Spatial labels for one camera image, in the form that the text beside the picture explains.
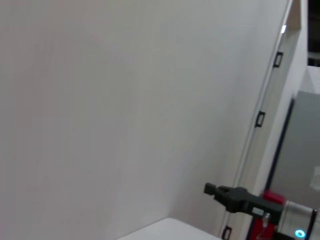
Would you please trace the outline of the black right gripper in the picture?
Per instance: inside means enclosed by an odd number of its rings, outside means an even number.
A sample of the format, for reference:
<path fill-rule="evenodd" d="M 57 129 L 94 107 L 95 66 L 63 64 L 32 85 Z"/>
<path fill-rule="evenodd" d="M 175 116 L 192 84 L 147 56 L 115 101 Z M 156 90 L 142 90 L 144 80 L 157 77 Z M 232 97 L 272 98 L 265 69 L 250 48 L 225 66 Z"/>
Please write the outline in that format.
<path fill-rule="evenodd" d="M 244 213 L 253 217 L 263 218 L 269 214 L 269 222 L 278 225 L 281 219 L 283 205 L 268 201 L 249 193 L 243 187 L 216 186 L 207 182 L 203 192 L 214 196 L 214 200 L 223 205 L 230 213 Z"/>

